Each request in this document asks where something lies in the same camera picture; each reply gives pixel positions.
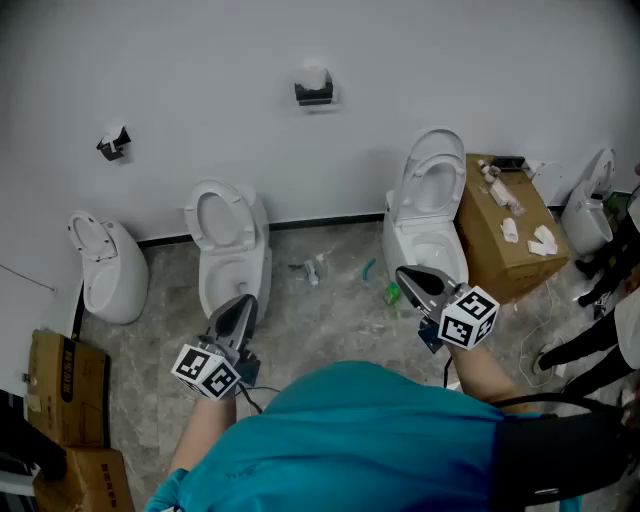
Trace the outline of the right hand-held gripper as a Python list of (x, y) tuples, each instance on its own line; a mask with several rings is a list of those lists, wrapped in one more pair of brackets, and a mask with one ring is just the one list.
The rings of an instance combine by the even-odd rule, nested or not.
[(399, 266), (395, 277), (411, 305), (423, 313), (418, 336), (432, 353), (444, 343), (471, 350), (493, 329), (500, 304), (479, 286), (458, 284), (423, 265)]

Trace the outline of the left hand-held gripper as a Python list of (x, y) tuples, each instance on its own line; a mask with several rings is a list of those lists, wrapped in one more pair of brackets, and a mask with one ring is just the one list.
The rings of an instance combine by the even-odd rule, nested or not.
[(185, 344), (171, 373), (198, 395), (221, 400), (238, 384), (252, 387), (261, 362), (244, 348), (252, 339), (258, 301), (252, 294), (230, 299), (210, 316), (206, 335)]

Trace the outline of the person's right forearm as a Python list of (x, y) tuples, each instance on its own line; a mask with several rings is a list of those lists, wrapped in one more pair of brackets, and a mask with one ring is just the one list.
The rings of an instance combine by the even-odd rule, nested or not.
[(449, 392), (447, 416), (467, 423), (498, 424), (506, 420), (537, 419), (539, 409), (532, 404), (495, 407), (523, 392), (503, 370), (485, 345), (471, 350), (447, 344), (463, 393)]

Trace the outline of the person's left forearm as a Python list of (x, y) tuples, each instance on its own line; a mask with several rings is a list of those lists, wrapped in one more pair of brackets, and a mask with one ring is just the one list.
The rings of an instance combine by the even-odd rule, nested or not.
[(219, 401), (198, 398), (171, 459), (168, 473), (192, 470), (236, 422), (235, 393)]

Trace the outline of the white egg-shaped toilet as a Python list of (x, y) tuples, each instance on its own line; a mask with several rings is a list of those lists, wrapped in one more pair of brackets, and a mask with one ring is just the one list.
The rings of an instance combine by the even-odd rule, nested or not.
[(101, 222), (85, 211), (73, 212), (67, 229), (82, 258), (86, 309), (112, 324), (135, 321), (149, 285), (148, 266), (136, 241), (119, 222)]

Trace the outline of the large cardboard box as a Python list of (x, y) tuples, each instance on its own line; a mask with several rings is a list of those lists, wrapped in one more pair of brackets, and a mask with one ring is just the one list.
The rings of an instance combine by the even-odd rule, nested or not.
[[(454, 225), (465, 253), (471, 286), (479, 286), (505, 304), (526, 295), (558, 272), (569, 261), (570, 252), (562, 230), (524, 172), (511, 172), (501, 180), (524, 208), (520, 216), (499, 206), (488, 192), (489, 184), (480, 172), (479, 161), (490, 155), (466, 155), (467, 180)], [(504, 240), (501, 223), (513, 218), (519, 242)], [(558, 253), (538, 256), (528, 250), (534, 230), (545, 225), (554, 235)]]

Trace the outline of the white tissue wad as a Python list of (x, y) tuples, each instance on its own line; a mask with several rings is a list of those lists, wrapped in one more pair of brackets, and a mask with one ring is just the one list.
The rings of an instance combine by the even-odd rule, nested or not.
[(558, 245), (553, 233), (540, 225), (534, 230), (534, 240), (528, 240), (527, 246), (531, 254), (538, 256), (554, 256), (558, 253)]

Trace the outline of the person in teal shirt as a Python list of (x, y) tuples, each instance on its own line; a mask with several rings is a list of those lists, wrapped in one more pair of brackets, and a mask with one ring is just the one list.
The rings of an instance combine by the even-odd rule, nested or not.
[(504, 418), (372, 363), (335, 363), (171, 472), (145, 512), (489, 512)]

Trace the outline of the printed cardboard box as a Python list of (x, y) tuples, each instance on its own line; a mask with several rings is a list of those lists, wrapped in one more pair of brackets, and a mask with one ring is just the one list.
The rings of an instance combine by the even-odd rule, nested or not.
[(61, 480), (38, 475), (38, 512), (135, 512), (122, 454), (114, 449), (65, 447)]
[(107, 448), (109, 371), (104, 351), (35, 330), (27, 372), (28, 422), (61, 446)]

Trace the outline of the black waist pack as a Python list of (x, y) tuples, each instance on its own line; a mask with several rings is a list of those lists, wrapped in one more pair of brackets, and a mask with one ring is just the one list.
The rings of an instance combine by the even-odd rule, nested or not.
[(489, 508), (518, 512), (560, 502), (619, 481), (640, 464), (640, 428), (628, 409), (558, 392), (510, 398), (505, 409), (549, 402), (582, 408), (578, 415), (507, 416), (496, 426)]

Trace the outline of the black wall paper holder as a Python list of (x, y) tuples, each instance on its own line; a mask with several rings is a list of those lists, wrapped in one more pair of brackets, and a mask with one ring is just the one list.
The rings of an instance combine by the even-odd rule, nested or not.
[(124, 126), (120, 138), (117, 140), (119, 143), (118, 149), (115, 152), (111, 152), (109, 147), (102, 144), (102, 138), (96, 146), (96, 149), (105, 157), (109, 162), (119, 160), (125, 157), (127, 146), (131, 143), (131, 138)]
[(300, 106), (321, 106), (331, 104), (334, 98), (335, 87), (329, 72), (327, 78), (326, 87), (319, 91), (305, 90), (300, 85), (300, 81), (296, 82), (294, 84), (294, 93), (297, 103)]

